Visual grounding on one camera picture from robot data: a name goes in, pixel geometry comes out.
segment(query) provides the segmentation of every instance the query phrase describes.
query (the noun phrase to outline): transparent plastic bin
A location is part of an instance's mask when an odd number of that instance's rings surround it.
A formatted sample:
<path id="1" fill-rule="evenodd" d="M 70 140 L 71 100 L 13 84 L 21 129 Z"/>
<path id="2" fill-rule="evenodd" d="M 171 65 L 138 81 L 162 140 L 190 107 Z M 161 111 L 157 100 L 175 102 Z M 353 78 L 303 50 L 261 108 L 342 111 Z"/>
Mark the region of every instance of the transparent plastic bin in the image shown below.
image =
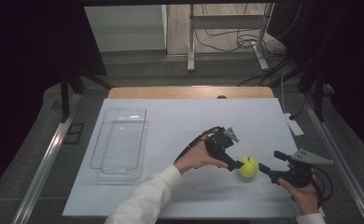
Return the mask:
<path id="1" fill-rule="evenodd" d="M 147 128 L 144 108 L 109 108 L 105 112 L 91 168 L 98 176 L 115 180 L 139 178 Z"/>

